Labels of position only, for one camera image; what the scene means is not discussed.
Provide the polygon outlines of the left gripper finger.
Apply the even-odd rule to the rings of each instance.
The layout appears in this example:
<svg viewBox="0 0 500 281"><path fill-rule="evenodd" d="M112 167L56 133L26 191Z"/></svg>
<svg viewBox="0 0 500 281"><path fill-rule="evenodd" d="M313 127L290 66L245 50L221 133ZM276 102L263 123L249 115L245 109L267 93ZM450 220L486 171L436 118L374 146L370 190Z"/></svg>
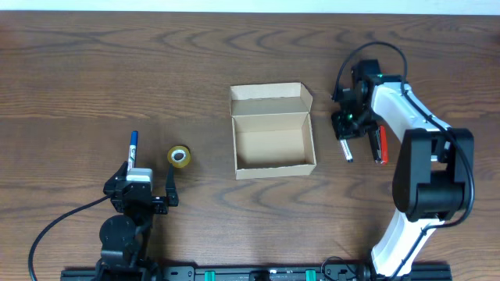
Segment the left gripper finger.
<svg viewBox="0 0 500 281"><path fill-rule="evenodd" d="M174 180L174 170L175 170L175 168L173 167L172 164L170 164L169 169L168 169L168 173L166 176L166 185L165 185L166 196L169 199L176 199L177 198L177 189L176 189L175 180Z"/></svg>
<svg viewBox="0 0 500 281"><path fill-rule="evenodd" d="M128 162L118 168L118 170L105 182L104 187L115 187L119 181L125 180L127 176Z"/></svg>

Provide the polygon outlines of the black cap marker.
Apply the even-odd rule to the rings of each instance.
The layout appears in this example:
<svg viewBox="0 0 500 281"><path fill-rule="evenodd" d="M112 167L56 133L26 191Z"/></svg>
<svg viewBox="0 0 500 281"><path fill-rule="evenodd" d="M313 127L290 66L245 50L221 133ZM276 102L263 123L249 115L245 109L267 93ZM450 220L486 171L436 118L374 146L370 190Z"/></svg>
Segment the black cap marker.
<svg viewBox="0 0 500 281"><path fill-rule="evenodd" d="M346 139L340 139L341 149L347 162L353 162L352 153Z"/></svg>

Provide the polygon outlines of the blue cap marker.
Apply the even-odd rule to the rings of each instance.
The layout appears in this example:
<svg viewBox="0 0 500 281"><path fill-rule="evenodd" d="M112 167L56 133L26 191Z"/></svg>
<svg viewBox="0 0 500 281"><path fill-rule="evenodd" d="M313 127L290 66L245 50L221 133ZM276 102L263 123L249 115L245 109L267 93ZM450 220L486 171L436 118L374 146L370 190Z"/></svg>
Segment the blue cap marker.
<svg viewBox="0 0 500 281"><path fill-rule="evenodd" d="M127 170L130 171L135 167L138 145L138 132L132 131L130 135L130 144L127 158Z"/></svg>

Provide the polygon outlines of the yellow tape roll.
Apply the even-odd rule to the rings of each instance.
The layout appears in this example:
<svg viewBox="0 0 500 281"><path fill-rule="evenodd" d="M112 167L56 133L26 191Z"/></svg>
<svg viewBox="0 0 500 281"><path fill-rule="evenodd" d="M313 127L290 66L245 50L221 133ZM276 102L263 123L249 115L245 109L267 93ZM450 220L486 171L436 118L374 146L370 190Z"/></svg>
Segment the yellow tape roll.
<svg viewBox="0 0 500 281"><path fill-rule="evenodd" d="M191 162L191 153L187 147L177 145L168 151L167 160L174 168L182 169Z"/></svg>

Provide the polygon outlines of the red black stapler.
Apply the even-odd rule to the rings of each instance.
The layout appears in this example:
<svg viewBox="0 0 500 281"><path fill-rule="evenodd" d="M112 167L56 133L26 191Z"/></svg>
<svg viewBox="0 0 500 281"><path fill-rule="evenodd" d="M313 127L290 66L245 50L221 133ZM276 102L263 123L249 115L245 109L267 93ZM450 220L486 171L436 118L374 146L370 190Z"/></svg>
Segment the red black stapler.
<svg viewBox="0 0 500 281"><path fill-rule="evenodd" d="M371 130L368 136L374 161L386 165L388 163L388 142L385 127L378 126Z"/></svg>

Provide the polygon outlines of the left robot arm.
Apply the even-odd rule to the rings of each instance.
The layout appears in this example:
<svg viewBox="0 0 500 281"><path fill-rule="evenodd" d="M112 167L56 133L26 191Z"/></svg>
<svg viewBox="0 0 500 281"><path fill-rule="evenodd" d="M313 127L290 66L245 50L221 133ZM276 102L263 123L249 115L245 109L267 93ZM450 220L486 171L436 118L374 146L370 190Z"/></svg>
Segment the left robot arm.
<svg viewBox="0 0 500 281"><path fill-rule="evenodd" d="M152 194L152 170L129 168L124 162L104 184L117 215L107 219L99 231L101 258L94 280L162 280L160 265L147 256L155 215L166 215L179 204L173 165L166 176L166 194Z"/></svg>

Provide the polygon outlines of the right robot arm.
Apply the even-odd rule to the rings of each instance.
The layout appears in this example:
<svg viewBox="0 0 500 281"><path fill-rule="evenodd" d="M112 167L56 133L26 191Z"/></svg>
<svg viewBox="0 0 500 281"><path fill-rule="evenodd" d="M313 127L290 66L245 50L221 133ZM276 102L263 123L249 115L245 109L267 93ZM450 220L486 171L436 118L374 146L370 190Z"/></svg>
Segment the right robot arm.
<svg viewBox="0 0 500 281"><path fill-rule="evenodd" d="M376 59L359 61L351 75L352 87L334 92L340 109L331 116L346 160L353 160L348 140L368 137L374 161L387 163L387 130L401 147L391 188L395 213L369 261L350 271L349 278L437 279L437 270L414 269L413 261L436 230L461 224L472 211L473 135L435 117L405 75L382 73Z"/></svg>

